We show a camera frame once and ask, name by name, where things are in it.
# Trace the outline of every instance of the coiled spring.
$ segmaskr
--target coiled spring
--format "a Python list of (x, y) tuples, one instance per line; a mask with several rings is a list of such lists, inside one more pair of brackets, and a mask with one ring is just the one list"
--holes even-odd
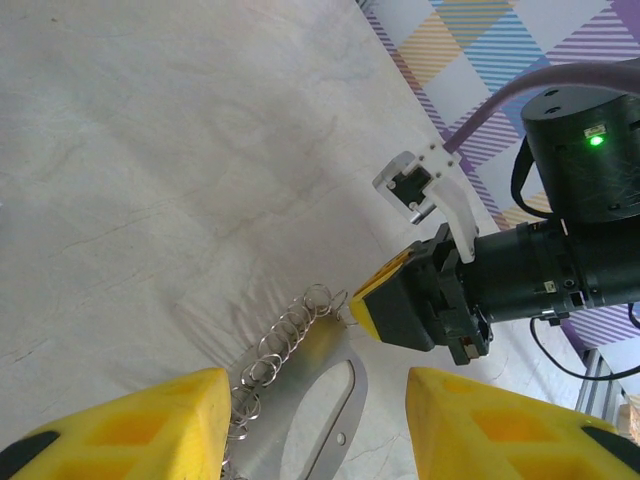
[(303, 295), (293, 299), (286, 312), (260, 339), (256, 347), (258, 358), (242, 370), (240, 385), (231, 389), (231, 422), (221, 480), (247, 480), (245, 477), (234, 476), (228, 449), (230, 442), (247, 438), (249, 423), (260, 416), (262, 407), (254, 389), (257, 386), (271, 385), (314, 322), (333, 313), (340, 315), (347, 297), (346, 290), (332, 295), (325, 285), (311, 285)]

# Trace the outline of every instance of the striped fabric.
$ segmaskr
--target striped fabric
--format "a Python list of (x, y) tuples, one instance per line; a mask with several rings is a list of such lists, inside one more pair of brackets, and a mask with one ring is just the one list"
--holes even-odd
[[(520, 75), (549, 65), (640, 57), (635, 0), (375, 0), (367, 18), (443, 138)], [(501, 229), (538, 220), (517, 207), (509, 191), (524, 136), (520, 111), (536, 94), (504, 105), (459, 151), (463, 170)], [(525, 190), (529, 205), (548, 210), (537, 175)], [(585, 347), (640, 334), (624, 306), (581, 312), (571, 323)]]

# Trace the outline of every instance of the green led light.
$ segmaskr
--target green led light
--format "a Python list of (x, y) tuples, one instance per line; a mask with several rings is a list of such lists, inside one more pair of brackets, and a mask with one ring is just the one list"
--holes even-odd
[(599, 135), (596, 135), (595, 137), (591, 137), (589, 139), (589, 145), (591, 145), (592, 147), (597, 147), (598, 145), (602, 145), (602, 142), (604, 142), (604, 138), (602, 138)]

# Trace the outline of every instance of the metal spring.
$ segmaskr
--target metal spring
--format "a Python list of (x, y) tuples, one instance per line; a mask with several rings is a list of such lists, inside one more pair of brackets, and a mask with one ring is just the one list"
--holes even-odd
[(261, 385), (271, 385), (282, 366), (295, 352), (314, 322), (336, 313), (347, 301), (348, 293), (340, 290), (332, 295), (325, 285), (311, 285), (303, 295), (293, 299), (284, 314), (280, 315), (269, 331), (258, 342), (257, 359), (247, 365), (240, 374), (240, 386), (231, 389), (231, 422), (227, 445), (222, 461), (221, 480), (248, 480), (234, 476), (229, 460), (229, 442), (240, 442), (249, 434), (249, 423), (260, 416), (260, 399), (253, 390)]

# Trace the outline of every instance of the white table surface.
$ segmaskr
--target white table surface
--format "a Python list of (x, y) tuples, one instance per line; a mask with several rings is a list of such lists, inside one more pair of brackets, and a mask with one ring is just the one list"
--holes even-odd
[[(443, 221), (413, 227), (371, 186), (436, 133), (352, 0), (8, 1), (0, 48), (1, 446), (231, 365), (307, 285), (353, 291)], [(416, 478), (410, 366), (573, 407), (526, 322), (495, 334), (456, 368), (356, 332), (370, 388), (336, 478)]]

